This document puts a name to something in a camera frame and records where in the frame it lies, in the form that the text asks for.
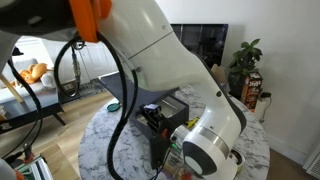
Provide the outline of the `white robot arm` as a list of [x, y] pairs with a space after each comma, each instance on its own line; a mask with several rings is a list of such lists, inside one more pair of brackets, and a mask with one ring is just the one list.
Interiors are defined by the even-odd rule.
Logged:
[[155, 0], [0, 0], [0, 31], [2, 63], [22, 36], [102, 42], [142, 89], [191, 85], [205, 110], [183, 139], [183, 160], [205, 180], [235, 178], [229, 153], [246, 119], [205, 62], [178, 40]]

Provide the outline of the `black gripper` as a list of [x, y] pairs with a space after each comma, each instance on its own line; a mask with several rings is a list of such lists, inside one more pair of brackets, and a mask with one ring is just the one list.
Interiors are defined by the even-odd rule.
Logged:
[[164, 164], [166, 151], [170, 144], [172, 134], [170, 119], [162, 114], [162, 108], [157, 104], [144, 105], [143, 116], [152, 130], [152, 137], [149, 139], [150, 164], [153, 169], [158, 169]]

